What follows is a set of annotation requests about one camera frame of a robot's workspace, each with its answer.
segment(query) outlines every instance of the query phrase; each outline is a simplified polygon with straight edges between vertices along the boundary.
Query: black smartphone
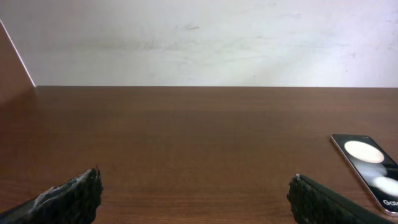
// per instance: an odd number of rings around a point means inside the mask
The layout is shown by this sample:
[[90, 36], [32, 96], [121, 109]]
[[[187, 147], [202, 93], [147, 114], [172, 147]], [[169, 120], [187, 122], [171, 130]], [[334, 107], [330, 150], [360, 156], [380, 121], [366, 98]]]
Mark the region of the black smartphone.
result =
[[398, 165], [369, 136], [332, 134], [335, 143], [382, 212], [398, 216]]

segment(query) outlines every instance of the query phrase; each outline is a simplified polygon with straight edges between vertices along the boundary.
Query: brown wooden panel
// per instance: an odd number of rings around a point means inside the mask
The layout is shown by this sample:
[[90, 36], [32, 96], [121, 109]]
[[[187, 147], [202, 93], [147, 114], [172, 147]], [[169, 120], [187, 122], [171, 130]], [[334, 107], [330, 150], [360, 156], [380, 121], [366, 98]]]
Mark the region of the brown wooden panel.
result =
[[0, 212], [99, 165], [95, 223], [294, 223], [305, 174], [378, 214], [330, 141], [398, 161], [398, 89], [38, 87], [0, 110]]
[[31, 89], [32, 82], [0, 22], [0, 105]]

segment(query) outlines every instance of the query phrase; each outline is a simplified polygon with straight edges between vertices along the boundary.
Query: brown wooden surface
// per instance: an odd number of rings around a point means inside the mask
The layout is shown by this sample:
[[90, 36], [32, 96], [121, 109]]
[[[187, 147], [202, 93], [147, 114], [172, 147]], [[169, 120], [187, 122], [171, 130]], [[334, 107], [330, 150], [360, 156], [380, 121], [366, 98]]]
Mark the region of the brown wooden surface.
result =
[[294, 223], [306, 174], [380, 214], [330, 141], [398, 161], [398, 89], [39, 87], [0, 109], [0, 212], [95, 164], [95, 223]]
[[30, 89], [32, 82], [0, 22], [0, 104]]

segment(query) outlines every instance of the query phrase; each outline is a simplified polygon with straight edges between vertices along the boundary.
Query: white wall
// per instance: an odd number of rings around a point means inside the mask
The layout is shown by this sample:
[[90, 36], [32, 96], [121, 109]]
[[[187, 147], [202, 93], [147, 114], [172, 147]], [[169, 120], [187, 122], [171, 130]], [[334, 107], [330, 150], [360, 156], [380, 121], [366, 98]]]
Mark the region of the white wall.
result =
[[1, 0], [36, 85], [395, 86], [396, 0]]

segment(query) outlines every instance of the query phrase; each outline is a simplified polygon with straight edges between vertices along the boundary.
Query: tabletop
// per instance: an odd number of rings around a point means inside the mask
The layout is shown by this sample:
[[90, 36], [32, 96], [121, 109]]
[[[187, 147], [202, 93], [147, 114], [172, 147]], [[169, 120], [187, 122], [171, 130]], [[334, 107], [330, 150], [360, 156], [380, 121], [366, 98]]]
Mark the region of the tabletop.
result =
[[398, 89], [60, 87], [0, 107], [0, 212], [98, 165], [94, 223], [295, 223], [305, 174], [381, 215], [330, 135], [398, 161]]

